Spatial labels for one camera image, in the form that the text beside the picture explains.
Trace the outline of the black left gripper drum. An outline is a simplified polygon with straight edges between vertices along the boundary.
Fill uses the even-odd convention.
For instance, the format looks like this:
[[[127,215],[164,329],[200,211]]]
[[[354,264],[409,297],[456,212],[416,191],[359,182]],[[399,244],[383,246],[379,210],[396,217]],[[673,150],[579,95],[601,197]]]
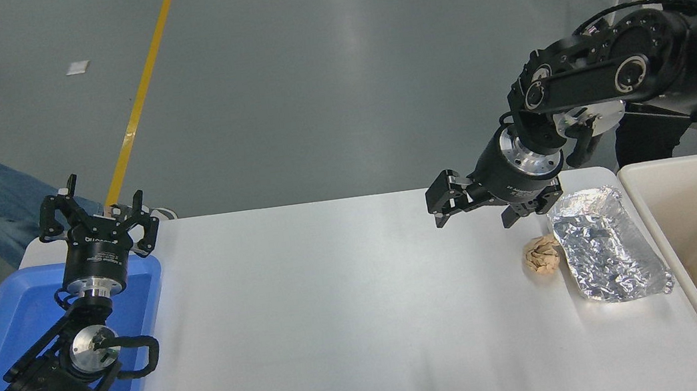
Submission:
[[[80,292],[87,281],[100,279],[107,280],[111,288],[126,286],[132,248],[129,234],[113,236],[101,228],[95,232],[82,226],[70,230],[66,242],[65,291]]]

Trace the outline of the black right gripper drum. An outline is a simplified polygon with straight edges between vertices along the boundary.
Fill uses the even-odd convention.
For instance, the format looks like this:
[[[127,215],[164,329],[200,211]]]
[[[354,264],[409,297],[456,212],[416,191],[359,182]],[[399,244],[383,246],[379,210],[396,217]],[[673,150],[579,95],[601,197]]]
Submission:
[[[493,198],[509,204],[528,202],[561,171],[559,152],[540,154],[523,144],[518,133],[495,133],[469,179]]]

